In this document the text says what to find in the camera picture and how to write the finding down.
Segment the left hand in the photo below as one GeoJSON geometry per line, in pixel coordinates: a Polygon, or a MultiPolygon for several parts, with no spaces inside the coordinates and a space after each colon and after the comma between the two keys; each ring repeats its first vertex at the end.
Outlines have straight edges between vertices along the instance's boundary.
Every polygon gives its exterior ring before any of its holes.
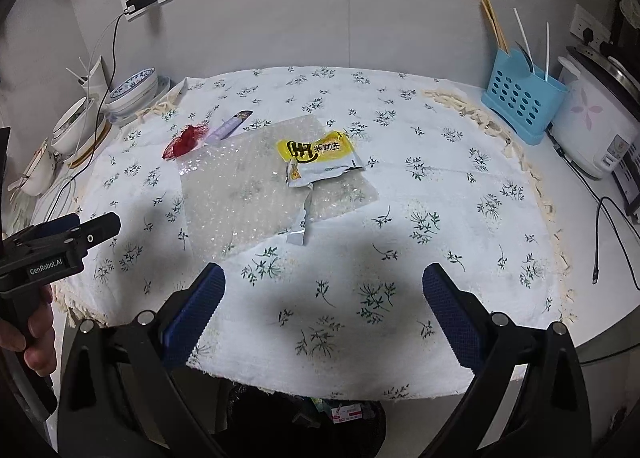
{"type": "Polygon", "coordinates": [[[53,328],[52,290],[50,285],[40,289],[38,308],[27,322],[30,339],[27,340],[11,322],[0,320],[0,344],[4,350],[23,352],[24,360],[39,377],[55,371],[55,332],[53,328]]]}

